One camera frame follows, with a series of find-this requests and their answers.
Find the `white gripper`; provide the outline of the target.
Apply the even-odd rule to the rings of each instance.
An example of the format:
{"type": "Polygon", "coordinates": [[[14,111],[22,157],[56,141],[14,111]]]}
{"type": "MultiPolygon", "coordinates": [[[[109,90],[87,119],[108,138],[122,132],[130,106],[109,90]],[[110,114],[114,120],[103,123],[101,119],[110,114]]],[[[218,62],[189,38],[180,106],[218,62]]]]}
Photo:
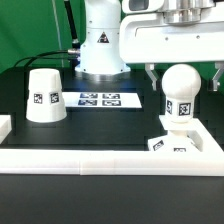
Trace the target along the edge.
{"type": "Polygon", "coordinates": [[[157,63],[216,62],[208,89],[224,74],[224,0],[123,0],[119,50],[127,63],[146,63],[157,90],[157,63]]]}

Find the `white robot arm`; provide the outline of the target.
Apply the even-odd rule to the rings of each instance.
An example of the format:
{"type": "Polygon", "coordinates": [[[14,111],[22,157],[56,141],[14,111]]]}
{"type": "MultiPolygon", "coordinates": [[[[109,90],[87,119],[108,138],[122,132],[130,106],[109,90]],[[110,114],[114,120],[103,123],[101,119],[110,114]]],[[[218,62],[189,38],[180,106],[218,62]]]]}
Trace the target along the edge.
{"type": "Polygon", "coordinates": [[[224,75],[224,0],[84,0],[86,39],[76,72],[110,80],[143,64],[158,88],[154,66],[213,62],[216,90],[224,75]]]}

